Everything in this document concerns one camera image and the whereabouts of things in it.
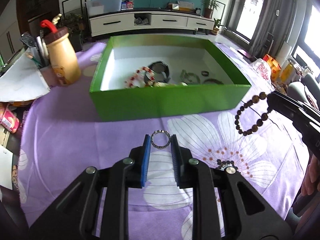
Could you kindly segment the right human hand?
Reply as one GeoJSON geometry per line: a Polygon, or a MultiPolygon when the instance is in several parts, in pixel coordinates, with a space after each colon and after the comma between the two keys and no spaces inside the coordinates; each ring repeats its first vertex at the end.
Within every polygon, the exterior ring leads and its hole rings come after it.
{"type": "Polygon", "coordinates": [[[303,196],[312,195],[315,191],[320,191],[320,185],[317,182],[319,175],[319,160],[313,154],[302,183],[301,192],[303,196]]]}

